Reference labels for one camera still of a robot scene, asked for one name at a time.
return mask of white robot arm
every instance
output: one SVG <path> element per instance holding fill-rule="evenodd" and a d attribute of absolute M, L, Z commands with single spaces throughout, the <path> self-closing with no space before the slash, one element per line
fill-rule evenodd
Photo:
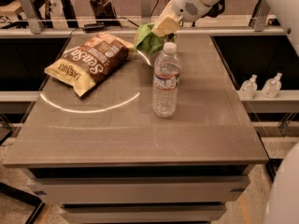
<path fill-rule="evenodd" d="M 179 29 L 182 21 L 197 21 L 205 17 L 221 0 L 171 0 L 155 22 L 152 32 L 168 35 Z M 299 0 L 265 0 L 278 18 L 292 46 L 299 54 Z"/>

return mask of clear plastic bottle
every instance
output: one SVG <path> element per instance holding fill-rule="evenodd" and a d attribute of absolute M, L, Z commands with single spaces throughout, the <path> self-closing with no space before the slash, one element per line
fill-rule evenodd
<path fill-rule="evenodd" d="M 250 79 L 245 80 L 240 88 L 240 96 L 245 100 L 251 100 L 254 93 L 258 89 L 256 84 L 256 75 L 252 75 Z"/>
<path fill-rule="evenodd" d="M 176 111 L 179 75 L 177 44 L 166 42 L 163 51 L 155 60 L 153 75 L 152 107 L 159 117 L 170 117 Z"/>
<path fill-rule="evenodd" d="M 281 79 L 282 74 L 278 73 L 274 78 L 269 78 L 263 88 L 262 94 L 268 98 L 274 98 L 277 96 L 278 92 L 281 89 Z"/>

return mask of plastic bottle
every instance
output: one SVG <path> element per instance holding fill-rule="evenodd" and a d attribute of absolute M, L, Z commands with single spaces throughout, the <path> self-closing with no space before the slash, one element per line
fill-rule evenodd
<path fill-rule="evenodd" d="M 152 106 L 159 117 L 170 117 L 176 111 L 179 75 L 177 44 L 166 42 L 154 64 Z"/>
<path fill-rule="evenodd" d="M 277 96 L 281 89 L 281 78 L 282 74 L 278 73 L 274 78 L 269 78 L 262 89 L 262 94 L 268 98 L 274 98 Z"/>
<path fill-rule="evenodd" d="M 256 84 L 256 75 L 252 75 L 250 79 L 245 80 L 240 88 L 240 96 L 245 100 L 252 99 L 254 93 L 258 89 Z"/>

